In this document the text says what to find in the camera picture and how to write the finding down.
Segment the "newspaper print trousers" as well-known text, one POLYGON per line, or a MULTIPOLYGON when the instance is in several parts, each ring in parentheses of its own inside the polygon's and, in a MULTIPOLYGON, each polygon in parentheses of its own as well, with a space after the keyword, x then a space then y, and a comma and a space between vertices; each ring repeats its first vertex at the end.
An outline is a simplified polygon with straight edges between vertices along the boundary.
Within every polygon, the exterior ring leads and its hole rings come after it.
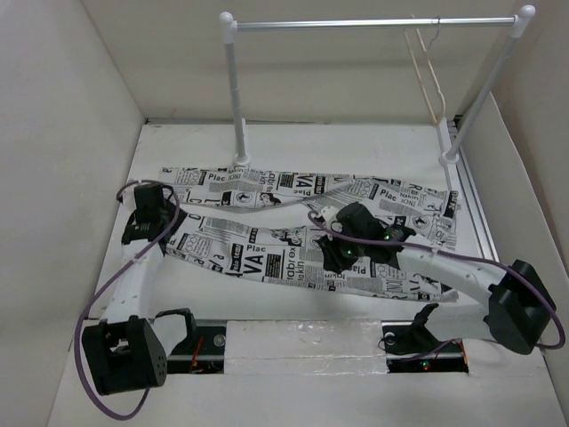
MULTIPOLYGON (((396 179, 364 175, 164 167, 159 178, 181 203, 245 211, 303 205, 320 211, 364 205, 382 225, 406 226, 433 243, 456 245, 458 192, 430 189, 396 179)), ((271 229, 252 222, 188 213, 167 252, 186 262, 234 278, 320 291, 396 300, 455 302, 451 287, 419 273, 406 272, 365 256, 341 274, 324 268, 317 244, 325 235, 299 220, 271 229)))

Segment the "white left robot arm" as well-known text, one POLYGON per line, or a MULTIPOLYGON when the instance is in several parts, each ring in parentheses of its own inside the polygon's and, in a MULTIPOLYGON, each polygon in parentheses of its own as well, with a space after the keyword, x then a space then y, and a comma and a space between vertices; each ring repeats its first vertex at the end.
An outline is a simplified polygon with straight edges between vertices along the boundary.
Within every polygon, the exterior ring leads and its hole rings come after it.
POLYGON ((132 196, 134 208, 121 237, 126 269, 111 283, 114 292, 100 322, 81 337, 102 396, 162 386, 168 356, 193 350, 198 340, 189 309, 150 311, 155 275, 186 215, 173 188, 158 181, 135 183, 132 196))

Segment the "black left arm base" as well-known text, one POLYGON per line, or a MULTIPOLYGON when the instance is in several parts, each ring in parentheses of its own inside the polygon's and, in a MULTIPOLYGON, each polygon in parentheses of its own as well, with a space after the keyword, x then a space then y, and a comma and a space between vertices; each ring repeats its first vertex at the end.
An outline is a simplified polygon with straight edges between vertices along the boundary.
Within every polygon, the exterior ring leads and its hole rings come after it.
POLYGON ((226 321, 196 320, 190 309, 176 309, 158 312, 150 325, 161 347, 152 360, 162 377, 224 372, 226 321))

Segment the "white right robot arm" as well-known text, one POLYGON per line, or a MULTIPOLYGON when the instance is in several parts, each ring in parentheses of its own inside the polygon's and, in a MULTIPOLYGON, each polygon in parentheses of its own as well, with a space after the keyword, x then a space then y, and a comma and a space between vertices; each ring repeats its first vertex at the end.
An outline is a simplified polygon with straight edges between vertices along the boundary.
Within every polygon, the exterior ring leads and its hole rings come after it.
POLYGON ((324 232, 317 243, 327 271, 340 274, 368 258, 432 279, 474 300, 472 305, 456 307, 430 302, 409 324, 395 330, 384 327, 383 345, 390 354, 418 359, 456 340, 475 339, 528 355, 542 346, 541 336, 549 324, 558 333, 553 349, 565 345, 556 305, 528 262, 506 265, 447 252, 403 224, 380 221, 359 203, 341 210, 310 211, 308 218, 324 232))

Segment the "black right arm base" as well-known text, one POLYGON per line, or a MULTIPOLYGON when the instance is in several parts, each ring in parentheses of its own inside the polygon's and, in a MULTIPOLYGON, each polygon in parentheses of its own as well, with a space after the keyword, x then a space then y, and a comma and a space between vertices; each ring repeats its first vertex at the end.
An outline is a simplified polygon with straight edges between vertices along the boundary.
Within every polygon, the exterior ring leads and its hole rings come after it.
POLYGON ((438 307, 430 303, 409 321, 381 323, 378 348, 386 354, 389 374, 469 372, 461 340, 439 341, 427 328, 427 320, 438 307))

